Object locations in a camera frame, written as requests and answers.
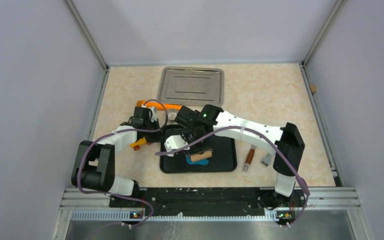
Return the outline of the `wooden rolling pin roller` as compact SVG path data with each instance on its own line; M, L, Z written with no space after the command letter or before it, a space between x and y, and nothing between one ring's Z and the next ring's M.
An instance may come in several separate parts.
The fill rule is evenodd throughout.
M192 163L211 158L213 156L213 149L209 146L191 146L185 150L186 155Z

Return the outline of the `black baking tray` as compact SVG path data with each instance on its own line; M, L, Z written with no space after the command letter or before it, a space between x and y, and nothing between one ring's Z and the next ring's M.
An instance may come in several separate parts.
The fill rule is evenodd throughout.
M195 127L204 127L210 133L213 128L198 125ZM191 129L195 127L185 128L179 124L172 124L165 127L162 131L162 139L160 150L166 152L164 141L172 135L181 135L182 129ZM173 157L160 156L160 169L166 174L184 174L184 173L218 173L232 172L237 167L237 154L235 140L228 137L211 135L208 138L209 145L212 148L212 157L207 158L209 164L189 165L186 161L185 150L176 153Z

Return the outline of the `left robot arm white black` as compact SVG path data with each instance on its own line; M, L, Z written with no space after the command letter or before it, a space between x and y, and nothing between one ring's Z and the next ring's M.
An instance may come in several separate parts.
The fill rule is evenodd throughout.
M140 193L135 190L137 182L116 175L116 154L145 136L157 136L160 124L157 108L137 106L133 116L121 123L111 133L94 141L80 142L71 174L71 183L83 190L121 195L129 207L140 202Z

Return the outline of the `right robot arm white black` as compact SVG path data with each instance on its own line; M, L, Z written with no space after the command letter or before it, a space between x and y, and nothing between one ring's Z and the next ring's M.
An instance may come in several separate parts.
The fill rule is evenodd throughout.
M305 143L298 127L293 123L270 126L233 115L214 105L207 104L201 111L182 106L174 122L185 129L181 136L185 143L179 146L190 154L206 152L206 140L211 136L226 137L248 143L274 156L276 181L273 200L287 206L294 198L296 183L307 190L305 181L298 175Z

